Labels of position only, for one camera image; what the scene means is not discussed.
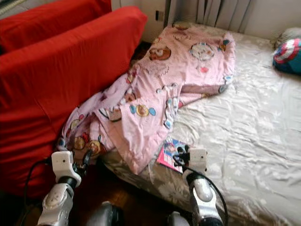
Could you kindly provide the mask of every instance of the pink blanket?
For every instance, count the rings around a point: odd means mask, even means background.
[[[235,42],[197,27],[167,27],[148,53],[103,92],[78,106],[58,149],[81,160],[117,148],[135,173],[152,159],[171,131],[179,107],[223,92],[232,79]]]

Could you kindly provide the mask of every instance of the magazine cover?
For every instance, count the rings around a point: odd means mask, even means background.
[[[178,147],[182,147],[183,149],[185,149],[185,145],[185,143],[168,137],[162,145],[160,154],[157,158],[157,162],[177,172],[183,173],[182,166],[174,166],[173,155],[178,154]]]

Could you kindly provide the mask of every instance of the wall socket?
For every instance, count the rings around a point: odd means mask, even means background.
[[[164,12],[156,10],[156,20],[163,21],[164,20]]]

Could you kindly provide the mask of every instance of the curtain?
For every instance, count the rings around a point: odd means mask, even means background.
[[[170,1],[167,24],[186,21],[243,31],[250,0],[167,0]]]

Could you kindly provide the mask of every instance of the red couch cushion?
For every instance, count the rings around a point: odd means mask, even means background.
[[[59,0],[0,20],[0,46],[10,52],[111,12],[111,0]]]
[[[145,23],[138,8],[124,7],[0,56],[2,189],[22,195],[29,168],[53,152],[72,110],[128,69]],[[29,196],[44,196],[53,178],[39,167]]]

